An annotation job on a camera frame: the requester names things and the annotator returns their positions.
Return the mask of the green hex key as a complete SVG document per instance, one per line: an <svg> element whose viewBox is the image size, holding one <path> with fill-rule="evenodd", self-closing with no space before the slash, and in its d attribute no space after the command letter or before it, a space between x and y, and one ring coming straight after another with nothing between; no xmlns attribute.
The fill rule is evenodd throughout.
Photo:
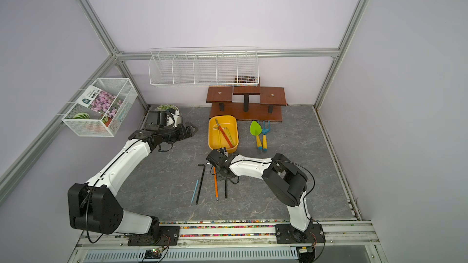
<svg viewBox="0 0 468 263"><path fill-rule="evenodd" d="M226 132L226 134L227 134L227 136L228 136L228 138L229 138L229 141L230 141L230 143L231 143L231 147L234 147L234 146L235 146L235 141L234 141L234 138L233 138L233 136L232 136L232 134L231 134L229 128L224 127L224 131Z"/></svg>

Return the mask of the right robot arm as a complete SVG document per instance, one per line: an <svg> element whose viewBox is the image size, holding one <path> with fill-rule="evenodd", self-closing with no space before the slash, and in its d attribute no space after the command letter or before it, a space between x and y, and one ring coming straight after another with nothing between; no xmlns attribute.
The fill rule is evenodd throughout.
<svg viewBox="0 0 468 263"><path fill-rule="evenodd" d="M312 216L307 209L307 174L282 154L272 158L251 158L226 155L212 150L207 161L226 179L251 177L263 180L274 196L288 208L290 225L304 233L310 228Z"/></svg>

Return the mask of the yellow hex key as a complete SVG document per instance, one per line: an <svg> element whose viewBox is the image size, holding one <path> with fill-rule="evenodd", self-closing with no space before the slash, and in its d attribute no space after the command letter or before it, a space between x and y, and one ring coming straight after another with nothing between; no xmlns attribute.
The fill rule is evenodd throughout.
<svg viewBox="0 0 468 263"><path fill-rule="evenodd" d="M219 148L225 147L224 145L224 137L220 130L218 130L218 141L219 141Z"/></svg>

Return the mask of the orange hex key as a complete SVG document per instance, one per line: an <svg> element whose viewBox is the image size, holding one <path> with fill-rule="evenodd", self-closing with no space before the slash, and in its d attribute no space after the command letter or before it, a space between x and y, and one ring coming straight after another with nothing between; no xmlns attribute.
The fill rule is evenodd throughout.
<svg viewBox="0 0 468 263"><path fill-rule="evenodd" d="M211 173L212 173L213 179L214 179L215 197L216 197L216 201L218 202L219 201L219 189L218 189L218 178L217 178L217 173L216 173L216 167L215 166L212 166Z"/></svg>

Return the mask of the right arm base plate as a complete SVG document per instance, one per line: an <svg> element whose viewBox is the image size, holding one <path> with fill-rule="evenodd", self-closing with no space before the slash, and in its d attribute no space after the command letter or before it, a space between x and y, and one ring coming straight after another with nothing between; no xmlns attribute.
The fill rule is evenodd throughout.
<svg viewBox="0 0 468 263"><path fill-rule="evenodd" d="M309 223L305 231L300 231L291 224L277 224L275 237L278 244L321 244L325 242L322 225L314 223Z"/></svg>

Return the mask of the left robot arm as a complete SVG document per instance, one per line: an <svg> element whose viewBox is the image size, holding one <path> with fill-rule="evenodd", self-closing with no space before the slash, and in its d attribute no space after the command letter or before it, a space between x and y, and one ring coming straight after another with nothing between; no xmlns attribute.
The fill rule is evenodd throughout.
<svg viewBox="0 0 468 263"><path fill-rule="evenodd" d="M85 183L75 183L68 190L69 223L76 230L102 235L127 234L151 237L161 234L157 217L126 211L117 194L136 166L161 144L174 145L196 134L191 124L178 124L158 130L140 129L129 136L119 153Z"/></svg>

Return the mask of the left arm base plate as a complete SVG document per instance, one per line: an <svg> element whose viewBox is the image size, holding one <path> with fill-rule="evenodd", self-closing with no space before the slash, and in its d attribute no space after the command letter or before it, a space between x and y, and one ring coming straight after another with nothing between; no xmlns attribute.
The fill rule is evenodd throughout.
<svg viewBox="0 0 468 263"><path fill-rule="evenodd" d="M180 235L179 226L153 226L144 235L129 235L129 247L173 246L177 245Z"/></svg>

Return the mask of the red hex key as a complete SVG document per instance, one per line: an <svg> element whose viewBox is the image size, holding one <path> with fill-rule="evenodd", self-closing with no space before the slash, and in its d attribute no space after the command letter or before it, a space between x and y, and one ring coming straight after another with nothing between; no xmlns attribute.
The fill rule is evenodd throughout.
<svg viewBox="0 0 468 263"><path fill-rule="evenodd" d="M216 125L217 125L217 127L218 127L218 130L220 130L221 133L223 134L223 137L224 137L225 140L227 141L229 147L230 147L230 148L233 148L233 147L231 147L231 143L230 143L230 141L229 141L229 138L228 138L227 134L225 133L225 131L223 130L223 128L222 128L221 125L219 124L218 119L215 119L215 122L216 122Z"/></svg>

